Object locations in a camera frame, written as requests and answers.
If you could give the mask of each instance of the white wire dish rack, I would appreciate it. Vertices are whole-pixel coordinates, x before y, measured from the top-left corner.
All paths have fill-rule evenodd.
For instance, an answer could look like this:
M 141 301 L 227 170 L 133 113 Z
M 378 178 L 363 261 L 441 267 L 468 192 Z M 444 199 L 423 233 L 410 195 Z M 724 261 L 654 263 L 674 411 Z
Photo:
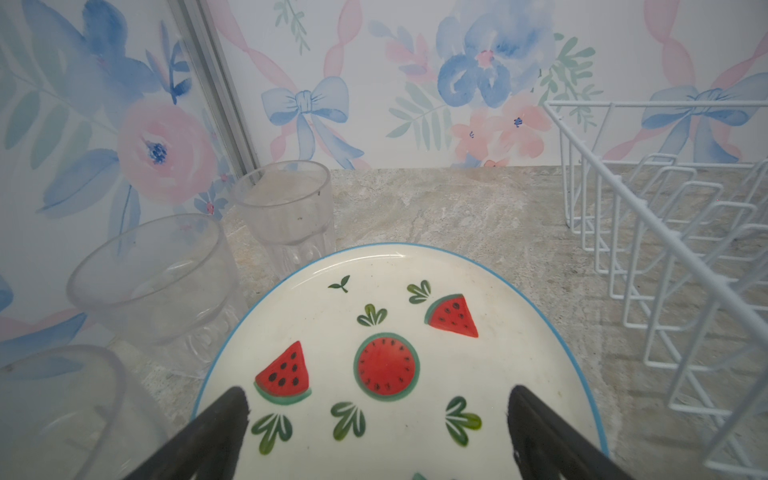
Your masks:
M 709 425 L 706 467 L 768 478 L 768 159 L 598 155 L 621 109 L 729 106 L 768 101 L 549 101 L 544 108 L 560 129 L 567 225 L 607 276 L 607 295 L 623 303 L 622 324 L 644 330 L 638 359 L 667 371 L 658 377 L 668 382 L 667 407 Z M 558 107 L 605 112 L 591 147 Z

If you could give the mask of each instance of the clear glass cup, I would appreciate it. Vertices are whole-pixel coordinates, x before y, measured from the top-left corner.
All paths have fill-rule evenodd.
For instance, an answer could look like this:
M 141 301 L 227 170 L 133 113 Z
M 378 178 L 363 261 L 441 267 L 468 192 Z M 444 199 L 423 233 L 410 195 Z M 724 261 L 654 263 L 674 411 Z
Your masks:
M 66 346 L 0 369 L 0 478 L 118 480 L 172 433 L 109 350 Z
M 234 199 L 281 280 L 336 250 L 331 173 L 324 165 L 269 164 L 240 178 Z
M 74 269 L 67 297 L 161 365 L 199 378 L 247 311 L 224 231 L 203 214 L 109 240 Z

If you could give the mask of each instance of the countertop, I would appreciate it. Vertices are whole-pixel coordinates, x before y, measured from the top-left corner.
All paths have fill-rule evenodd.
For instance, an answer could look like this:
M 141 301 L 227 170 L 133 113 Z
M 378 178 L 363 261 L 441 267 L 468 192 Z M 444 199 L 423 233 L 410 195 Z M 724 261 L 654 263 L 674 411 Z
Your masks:
M 664 407 L 666 377 L 643 367 L 644 333 L 564 224 L 559 167 L 333 171 L 336 248 L 423 243 L 471 258 L 520 289 L 563 336 L 597 401 L 611 457 L 636 478 L 719 478 L 699 465 L 700 432 Z M 234 207 L 222 220 L 253 305 L 277 278 Z M 125 342 L 111 348 L 184 426 L 202 380 L 169 373 Z

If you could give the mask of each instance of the plate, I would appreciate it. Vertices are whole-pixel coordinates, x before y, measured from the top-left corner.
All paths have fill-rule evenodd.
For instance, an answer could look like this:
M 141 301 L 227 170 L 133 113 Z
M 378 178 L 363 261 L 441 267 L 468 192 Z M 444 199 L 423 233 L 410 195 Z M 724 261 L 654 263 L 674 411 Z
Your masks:
M 562 338 L 516 288 L 455 253 L 339 251 L 245 316 L 195 405 L 245 390 L 235 479 L 519 478 L 507 402 L 526 385 L 607 454 Z

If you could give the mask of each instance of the wallpaper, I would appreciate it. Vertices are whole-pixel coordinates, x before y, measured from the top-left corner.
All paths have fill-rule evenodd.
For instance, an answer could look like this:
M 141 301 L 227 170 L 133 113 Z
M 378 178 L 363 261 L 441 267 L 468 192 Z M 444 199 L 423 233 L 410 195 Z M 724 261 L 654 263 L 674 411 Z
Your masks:
M 164 3 L 3 2 L 0 142 L 0 365 L 111 338 L 65 297 L 107 239 L 230 206 L 235 177 Z
M 261 162 L 559 163 L 546 100 L 764 100 L 768 4 L 208 0 Z M 559 108 L 591 141 L 604 108 Z M 609 159 L 755 161 L 755 108 L 617 112 Z

